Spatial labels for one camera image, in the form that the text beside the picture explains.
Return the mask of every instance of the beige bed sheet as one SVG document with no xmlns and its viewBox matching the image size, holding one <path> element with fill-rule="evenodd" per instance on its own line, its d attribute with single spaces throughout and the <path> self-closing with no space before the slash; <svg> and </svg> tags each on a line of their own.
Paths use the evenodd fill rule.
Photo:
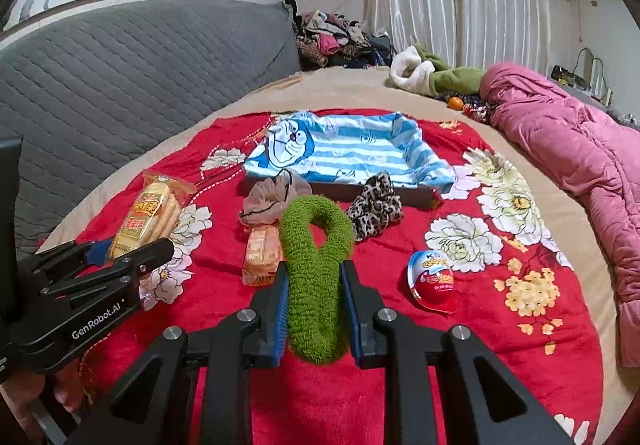
<svg viewBox="0 0 640 445">
<path fill-rule="evenodd" d="M 271 83 L 238 102 L 215 112 L 191 129 L 162 142 L 152 151 L 121 168 L 87 196 L 54 230 L 42 250 L 76 237 L 105 203 L 144 168 L 186 146 L 194 135 L 218 117 L 263 111 L 318 110 L 323 108 L 381 108 L 430 120 L 468 122 L 493 148 L 513 162 L 529 182 L 542 216 L 564 251 L 582 285 L 591 319 L 600 336 L 604 361 L 604 403 L 594 443 L 609 436 L 640 385 L 640 371 L 616 363 L 616 307 L 609 267 L 584 209 L 562 192 L 501 133 L 448 110 L 445 104 L 391 87 L 388 70 L 322 69 Z"/>
</svg>

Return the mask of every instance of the gray quilted cover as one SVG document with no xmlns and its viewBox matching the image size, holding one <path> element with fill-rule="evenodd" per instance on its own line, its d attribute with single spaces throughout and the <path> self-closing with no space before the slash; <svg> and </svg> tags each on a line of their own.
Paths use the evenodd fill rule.
<svg viewBox="0 0 640 445">
<path fill-rule="evenodd" d="M 126 3 L 15 41 L 0 51 L 0 138 L 24 137 L 18 256 L 116 169 L 297 70 L 280 4 Z"/>
</svg>

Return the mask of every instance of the cracker package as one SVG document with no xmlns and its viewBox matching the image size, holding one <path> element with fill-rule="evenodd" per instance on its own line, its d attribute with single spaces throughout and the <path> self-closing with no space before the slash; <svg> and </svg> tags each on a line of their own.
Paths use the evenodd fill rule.
<svg viewBox="0 0 640 445">
<path fill-rule="evenodd" d="M 169 237 L 190 194 L 193 184 L 155 171 L 143 171 L 145 186 L 129 209 L 109 248 L 114 260 L 160 237 Z"/>
</svg>

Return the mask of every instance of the blue and white striped fabric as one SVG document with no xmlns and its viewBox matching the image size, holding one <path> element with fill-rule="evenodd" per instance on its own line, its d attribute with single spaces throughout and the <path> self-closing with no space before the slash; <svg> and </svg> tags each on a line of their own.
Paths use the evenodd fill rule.
<svg viewBox="0 0 640 445">
<path fill-rule="evenodd" d="M 422 140 L 422 130 L 401 113 L 373 117 L 297 112 L 269 129 L 244 162 L 254 178 L 290 168 L 310 182 L 364 184 L 387 171 L 395 187 L 448 192 L 452 167 Z"/>
</svg>

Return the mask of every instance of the green hair tie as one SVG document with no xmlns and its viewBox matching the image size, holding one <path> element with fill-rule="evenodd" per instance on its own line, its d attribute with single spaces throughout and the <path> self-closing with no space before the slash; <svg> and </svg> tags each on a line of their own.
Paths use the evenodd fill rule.
<svg viewBox="0 0 640 445">
<path fill-rule="evenodd" d="M 326 242 L 318 250 L 310 225 Z M 280 241 L 289 268 L 289 338 L 293 351 L 314 364 L 340 358 L 346 350 L 340 263 L 353 248 L 347 214 L 323 196 L 301 196 L 280 221 Z"/>
</svg>

